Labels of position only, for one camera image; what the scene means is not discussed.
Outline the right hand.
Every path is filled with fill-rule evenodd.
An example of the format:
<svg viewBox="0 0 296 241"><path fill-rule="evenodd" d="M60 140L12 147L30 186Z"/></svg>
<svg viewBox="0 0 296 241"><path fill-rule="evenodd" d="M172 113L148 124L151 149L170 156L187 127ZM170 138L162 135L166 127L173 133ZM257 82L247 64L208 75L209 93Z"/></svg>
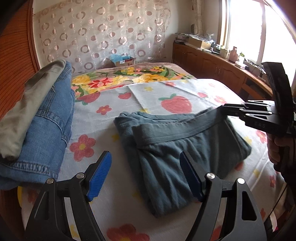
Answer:
<svg viewBox="0 0 296 241"><path fill-rule="evenodd" d="M280 148L289 147L289 155L280 154ZM293 138L277 137L272 134L267 134L267 148L269 160L274 164L276 171L280 172L280 167L284 164L291 164L293 161Z"/></svg>

